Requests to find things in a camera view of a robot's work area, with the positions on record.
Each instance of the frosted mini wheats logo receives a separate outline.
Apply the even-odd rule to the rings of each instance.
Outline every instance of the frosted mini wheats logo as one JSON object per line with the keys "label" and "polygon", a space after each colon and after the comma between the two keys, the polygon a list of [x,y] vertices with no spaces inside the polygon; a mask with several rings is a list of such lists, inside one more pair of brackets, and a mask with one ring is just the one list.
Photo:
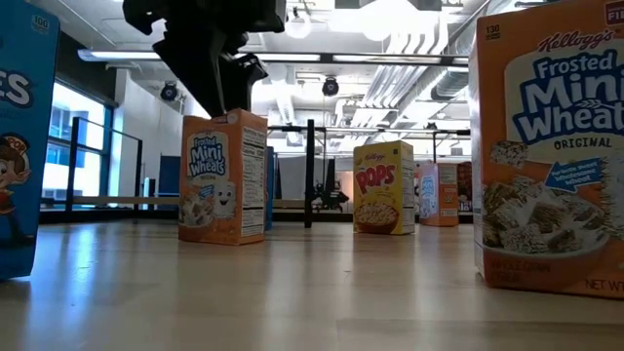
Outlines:
{"label": "frosted mini wheats logo", "polygon": [[[556,137],[555,149],[612,147],[609,135],[624,136],[624,65],[618,52],[583,52],[611,40],[613,32],[556,34],[539,51],[577,47],[567,58],[541,58],[532,64],[534,78],[520,86],[522,112],[513,123],[522,142],[532,145]],[[594,134],[591,137],[578,134]]]}
{"label": "frosted mini wheats logo", "polygon": [[190,176],[224,176],[227,173],[226,146],[217,136],[200,135],[191,138],[188,171]]}

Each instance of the kellogg's pops box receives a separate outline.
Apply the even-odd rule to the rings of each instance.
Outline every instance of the kellogg's pops box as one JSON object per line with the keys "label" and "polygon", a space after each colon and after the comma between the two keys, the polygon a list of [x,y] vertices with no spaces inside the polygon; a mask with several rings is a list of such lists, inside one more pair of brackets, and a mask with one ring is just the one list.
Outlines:
{"label": "kellogg's pops box", "polygon": [[413,147],[403,141],[363,145],[353,150],[353,161],[355,231],[413,233]]}

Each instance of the cartoon character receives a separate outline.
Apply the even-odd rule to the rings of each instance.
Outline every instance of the cartoon character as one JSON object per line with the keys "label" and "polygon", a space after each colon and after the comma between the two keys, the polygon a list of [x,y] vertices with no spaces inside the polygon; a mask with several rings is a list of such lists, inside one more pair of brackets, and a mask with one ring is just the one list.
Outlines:
{"label": "cartoon character", "polygon": [[6,134],[0,136],[0,218],[5,217],[11,228],[11,242],[30,243],[34,238],[26,238],[20,230],[20,224],[15,218],[16,210],[11,199],[14,194],[10,186],[22,185],[30,177],[30,164],[26,155],[27,142],[18,135]]}
{"label": "cartoon character", "polygon": [[220,219],[236,216],[236,185],[231,181],[214,185],[214,215]]}

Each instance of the white wall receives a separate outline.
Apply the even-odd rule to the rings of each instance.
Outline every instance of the white wall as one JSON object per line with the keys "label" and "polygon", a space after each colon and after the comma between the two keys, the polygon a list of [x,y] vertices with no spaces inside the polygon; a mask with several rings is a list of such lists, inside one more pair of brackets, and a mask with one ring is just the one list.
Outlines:
{"label": "white wall", "polygon": [[[158,178],[160,156],[179,156],[182,116],[151,95],[130,78],[128,71],[118,70],[113,127],[143,140],[141,181]],[[134,196],[137,166],[137,142],[126,136],[112,141],[109,193],[111,196]]]}

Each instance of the window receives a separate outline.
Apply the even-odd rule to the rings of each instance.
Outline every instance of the window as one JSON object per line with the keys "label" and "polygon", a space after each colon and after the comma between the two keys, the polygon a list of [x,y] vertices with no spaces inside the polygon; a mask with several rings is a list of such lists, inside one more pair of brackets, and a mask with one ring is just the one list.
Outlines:
{"label": "window", "polygon": [[102,156],[109,150],[104,147],[104,129],[86,121],[106,125],[109,112],[103,104],[55,83],[42,197],[58,201],[67,198],[69,149],[74,117],[84,120],[81,120],[78,130],[74,195],[100,195],[100,184],[108,182],[108,179],[100,179]]}

